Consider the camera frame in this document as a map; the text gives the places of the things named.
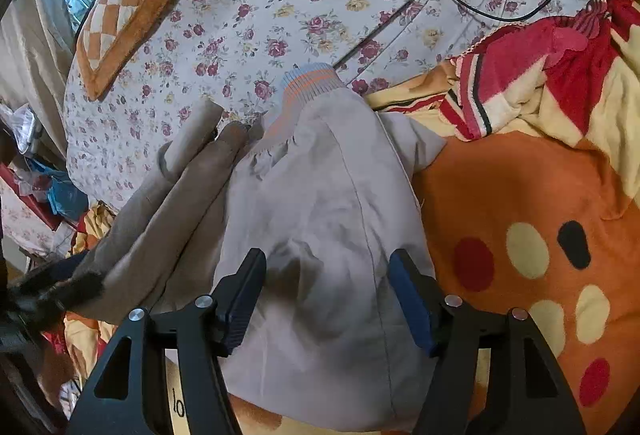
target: orange checkered pillow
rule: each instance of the orange checkered pillow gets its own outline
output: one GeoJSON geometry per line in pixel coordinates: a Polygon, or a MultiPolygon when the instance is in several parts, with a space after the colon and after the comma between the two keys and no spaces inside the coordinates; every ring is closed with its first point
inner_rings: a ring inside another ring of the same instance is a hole
{"type": "Polygon", "coordinates": [[[78,63],[89,99],[109,88],[171,0],[96,0],[78,36],[78,63]]]}

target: floral bedsheet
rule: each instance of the floral bedsheet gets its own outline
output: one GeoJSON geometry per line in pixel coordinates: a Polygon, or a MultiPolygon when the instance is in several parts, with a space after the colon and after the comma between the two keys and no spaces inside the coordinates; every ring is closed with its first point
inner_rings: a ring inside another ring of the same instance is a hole
{"type": "MultiPolygon", "coordinates": [[[[465,1],[516,16],[542,0],[465,1]]],[[[553,0],[538,17],[572,15],[586,1],[553,0]]],[[[178,0],[103,99],[88,100],[74,62],[64,109],[70,177],[119,209],[202,95],[225,107],[225,119],[250,121],[278,103],[282,73],[309,61],[334,64],[367,94],[429,70],[494,26],[451,0],[178,0]]]]}
{"type": "Polygon", "coordinates": [[[2,179],[0,200],[2,233],[34,255],[49,255],[54,247],[55,232],[41,221],[2,179]]]}

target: red polka dot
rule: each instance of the red polka dot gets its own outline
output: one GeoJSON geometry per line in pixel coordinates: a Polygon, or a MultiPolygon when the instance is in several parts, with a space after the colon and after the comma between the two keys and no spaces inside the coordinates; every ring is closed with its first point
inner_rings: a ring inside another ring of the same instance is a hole
{"type": "Polygon", "coordinates": [[[453,253],[453,269],[465,289],[485,290],[494,280],[494,255],[479,238],[463,238],[453,253]]]}
{"type": "Polygon", "coordinates": [[[580,404],[591,406],[598,402],[609,386],[610,368],[606,359],[593,361],[580,380],[580,404]]]}

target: blue gripper pad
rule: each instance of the blue gripper pad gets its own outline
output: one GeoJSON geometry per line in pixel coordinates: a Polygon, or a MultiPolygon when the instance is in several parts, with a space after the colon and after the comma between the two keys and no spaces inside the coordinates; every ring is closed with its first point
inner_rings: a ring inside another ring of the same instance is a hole
{"type": "Polygon", "coordinates": [[[431,356],[436,348],[436,343],[431,336],[429,312],[420,294],[418,294],[414,282],[411,280],[411,275],[402,260],[403,256],[405,257],[404,261],[411,264],[412,272],[415,272],[415,275],[426,277],[418,273],[411,258],[409,258],[406,251],[401,249],[394,251],[389,258],[387,275],[400,302],[404,319],[409,325],[414,343],[431,356]]]}

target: polka dot blanket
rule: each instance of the polka dot blanket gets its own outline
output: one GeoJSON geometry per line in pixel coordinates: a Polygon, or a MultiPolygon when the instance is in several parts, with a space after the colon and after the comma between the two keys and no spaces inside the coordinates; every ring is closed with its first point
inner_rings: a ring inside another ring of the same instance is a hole
{"type": "MultiPolygon", "coordinates": [[[[590,435],[618,433],[640,387],[639,10],[592,0],[503,28],[369,100],[448,136],[414,177],[436,277],[530,312],[590,435]]],[[[489,372],[481,351],[476,407],[489,372]]]]}

